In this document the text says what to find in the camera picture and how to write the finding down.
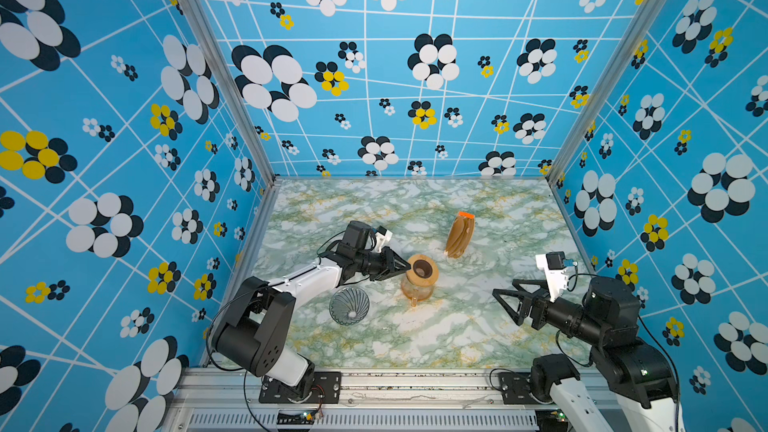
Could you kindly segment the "orange glass coffee carafe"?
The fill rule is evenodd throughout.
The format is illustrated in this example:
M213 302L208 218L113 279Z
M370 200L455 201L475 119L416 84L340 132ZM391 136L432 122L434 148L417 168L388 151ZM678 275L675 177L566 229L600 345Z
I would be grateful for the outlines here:
M429 299L432 296L434 288L434 284L414 284L408 277L404 277L401 281L401 291L412 306Z

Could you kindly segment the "grey ribbed glass dripper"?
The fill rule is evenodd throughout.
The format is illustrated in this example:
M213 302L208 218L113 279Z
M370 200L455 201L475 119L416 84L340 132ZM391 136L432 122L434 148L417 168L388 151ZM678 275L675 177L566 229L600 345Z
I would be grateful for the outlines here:
M358 287L347 287L334 293L329 302L331 318L342 326L361 322L367 317L369 310L369 296Z

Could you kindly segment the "wooden ring dripper holder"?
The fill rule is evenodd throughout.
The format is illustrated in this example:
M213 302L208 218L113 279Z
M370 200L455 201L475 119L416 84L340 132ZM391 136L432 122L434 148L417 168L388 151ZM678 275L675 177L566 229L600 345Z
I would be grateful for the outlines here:
M424 254L416 254L411 256L408 262L411 268L406 272L406 277L411 284L419 287L436 284L439 270L433 259Z

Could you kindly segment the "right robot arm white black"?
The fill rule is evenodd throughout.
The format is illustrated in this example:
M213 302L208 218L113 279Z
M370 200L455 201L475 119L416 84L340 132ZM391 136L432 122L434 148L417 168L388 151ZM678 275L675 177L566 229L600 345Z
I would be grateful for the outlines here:
M640 300L619 279L591 279L580 303L554 297L541 280L515 280L492 296L517 325L549 325L590 348L589 362L605 379L633 431L682 431L679 375L671 358L639 335ZM563 352L534 359L530 396L562 411L576 431L609 431L574 362Z

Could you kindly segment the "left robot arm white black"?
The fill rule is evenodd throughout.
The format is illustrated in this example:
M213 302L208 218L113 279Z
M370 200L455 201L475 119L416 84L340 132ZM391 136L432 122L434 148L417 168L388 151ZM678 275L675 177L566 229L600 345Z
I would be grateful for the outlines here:
M358 274L382 281L410 269L387 245L368 249L336 241L314 264L281 280L246 279L214 322L209 347L254 376L271 378L304 397L314 382L315 365L286 345L294 312Z

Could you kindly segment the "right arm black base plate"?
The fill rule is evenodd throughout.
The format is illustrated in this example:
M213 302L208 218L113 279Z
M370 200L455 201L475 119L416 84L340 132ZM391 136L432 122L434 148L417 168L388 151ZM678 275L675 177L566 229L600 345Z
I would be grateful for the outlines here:
M532 396L527 374L498 372L495 379L505 405L538 405Z

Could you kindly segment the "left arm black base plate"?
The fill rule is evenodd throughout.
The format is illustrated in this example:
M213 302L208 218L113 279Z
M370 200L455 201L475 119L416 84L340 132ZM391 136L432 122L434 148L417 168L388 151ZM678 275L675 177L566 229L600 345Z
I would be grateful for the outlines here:
M314 372L297 386L288 386L267 377L262 383L258 402L261 404L338 404L342 385L340 371Z

